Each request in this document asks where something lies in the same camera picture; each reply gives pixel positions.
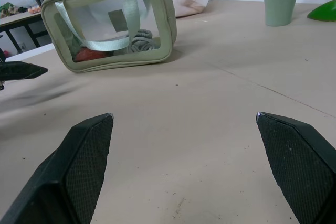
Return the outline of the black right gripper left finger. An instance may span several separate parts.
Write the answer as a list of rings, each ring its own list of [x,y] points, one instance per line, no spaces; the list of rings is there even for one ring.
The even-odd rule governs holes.
[[[34,171],[0,224],[90,224],[107,166],[113,114],[74,125]]]

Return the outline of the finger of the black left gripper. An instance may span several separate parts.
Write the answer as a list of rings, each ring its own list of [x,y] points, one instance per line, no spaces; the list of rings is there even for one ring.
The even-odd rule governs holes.
[[[22,61],[0,62],[0,80],[35,79],[48,72],[47,68]]]

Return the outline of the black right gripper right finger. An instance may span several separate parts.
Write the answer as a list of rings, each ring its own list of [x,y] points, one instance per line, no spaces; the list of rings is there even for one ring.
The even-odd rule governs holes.
[[[336,149],[310,124],[256,115],[273,177],[299,224],[336,224]]]

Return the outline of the red object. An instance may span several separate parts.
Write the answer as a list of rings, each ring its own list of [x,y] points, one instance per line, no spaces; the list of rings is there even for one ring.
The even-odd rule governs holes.
[[[108,57],[108,52],[91,50],[87,47],[82,47],[74,56],[74,62],[83,62],[95,59]]]

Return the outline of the clear green-trimmed toiletry bag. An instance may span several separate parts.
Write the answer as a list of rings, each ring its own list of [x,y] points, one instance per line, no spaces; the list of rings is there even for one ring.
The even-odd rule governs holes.
[[[162,62],[177,36],[173,0],[44,0],[41,16],[59,58],[75,73]],[[150,30],[159,48],[127,53],[140,29]],[[82,47],[109,56],[74,62]]]

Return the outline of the black framed side table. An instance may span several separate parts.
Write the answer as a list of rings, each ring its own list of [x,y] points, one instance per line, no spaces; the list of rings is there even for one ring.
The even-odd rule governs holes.
[[[40,13],[29,12],[0,19],[0,49],[10,56],[51,44]]]

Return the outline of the grey rolled cloth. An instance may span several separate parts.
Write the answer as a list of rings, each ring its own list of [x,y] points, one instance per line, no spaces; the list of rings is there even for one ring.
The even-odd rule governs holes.
[[[127,53],[136,53],[158,49],[159,44],[153,39],[150,30],[140,29],[127,47]]]

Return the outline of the bright green plastic object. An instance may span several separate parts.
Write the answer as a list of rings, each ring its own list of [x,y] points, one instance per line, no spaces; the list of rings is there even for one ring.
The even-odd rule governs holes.
[[[315,8],[307,17],[322,22],[336,22],[336,0],[331,0]]]

